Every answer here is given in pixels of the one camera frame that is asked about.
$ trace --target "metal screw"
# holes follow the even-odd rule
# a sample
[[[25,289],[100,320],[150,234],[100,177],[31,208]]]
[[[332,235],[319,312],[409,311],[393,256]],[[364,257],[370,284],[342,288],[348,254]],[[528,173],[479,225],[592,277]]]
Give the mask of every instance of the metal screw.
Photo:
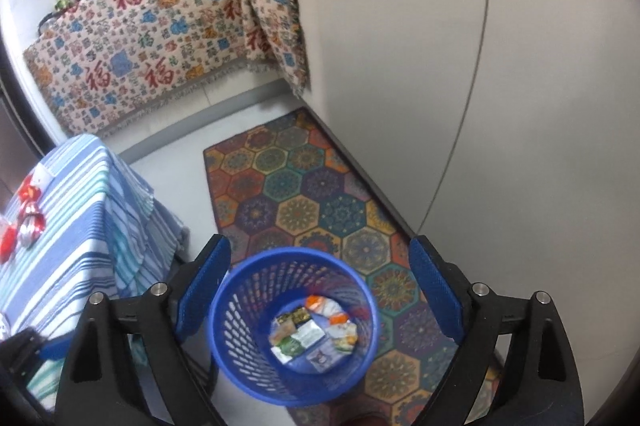
[[[489,294],[489,288],[484,283],[473,284],[471,290],[478,296],[486,296],[487,294]]]
[[[154,296],[162,296],[167,289],[168,287],[165,283],[156,283],[151,286],[151,294],[153,294]]]
[[[102,300],[104,300],[104,294],[102,294],[101,292],[94,292],[93,294],[91,294],[91,296],[89,296],[89,303],[91,305],[97,305]]]
[[[544,291],[536,292],[536,300],[538,300],[543,305],[547,303],[551,303],[551,296]]]

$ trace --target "blue plastic basket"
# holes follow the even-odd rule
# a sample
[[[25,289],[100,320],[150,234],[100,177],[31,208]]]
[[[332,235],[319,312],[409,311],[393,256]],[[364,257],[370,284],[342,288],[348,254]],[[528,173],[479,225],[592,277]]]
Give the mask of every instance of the blue plastic basket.
[[[271,352],[271,321],[308,295],[337,301],[358,326],[353,353],[324,374],[300,374]],[[362,278],[325,252],[283,247],[241,263],[225,278],[209,311],[207,339],[226,376],[249,395],[279,406],[311,406],[350,390],[378,349],[376,301]]]

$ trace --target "hexagon tile pattern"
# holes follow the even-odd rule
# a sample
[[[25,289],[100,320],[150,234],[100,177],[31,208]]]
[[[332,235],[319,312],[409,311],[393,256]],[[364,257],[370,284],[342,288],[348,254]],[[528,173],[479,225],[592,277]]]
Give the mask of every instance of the hexagon tile pattern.
[[[456,345],[409,269],[409,237],[304,108],[212,146],[204,160],[234,265],[275,247],[321,250],[357,270],[378,302],[380,342],[365,378],[335,401],[289,409],[293,421],[338,426],[375,412],[391,426],[411,425]],[[497,380],[490,369],[470,419],[488,411]]]

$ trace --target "white panel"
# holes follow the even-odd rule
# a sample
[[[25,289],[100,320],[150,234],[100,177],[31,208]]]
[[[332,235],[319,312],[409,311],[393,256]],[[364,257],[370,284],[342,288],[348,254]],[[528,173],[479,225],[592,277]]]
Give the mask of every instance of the white panel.
[[[413,229],[462,116],[484,1],[300,0],[303,97]]]
[[[640,0],[490,0],[468,116],[422,230],[473,281],[552,295],[587,416],[640,343],[639,42]],[[607,356],[616,369],[594,369]]]

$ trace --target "striped cloth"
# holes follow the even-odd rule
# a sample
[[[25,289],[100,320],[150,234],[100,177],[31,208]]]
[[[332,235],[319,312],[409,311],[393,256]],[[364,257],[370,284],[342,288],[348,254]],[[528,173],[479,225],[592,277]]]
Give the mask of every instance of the striped cloth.
[[[187,230],[151,187],[91,135],[66,141],[42,163],[55,176],[40,200],[47,227],[0,266],[0,312],[11,333],[33,327],[53,339],[72,331],[88,296],[142,294],[165,279]],[[12,200],[7,219],[19,207]],[[47,361],[29,389],[55,403],[63,361]]]

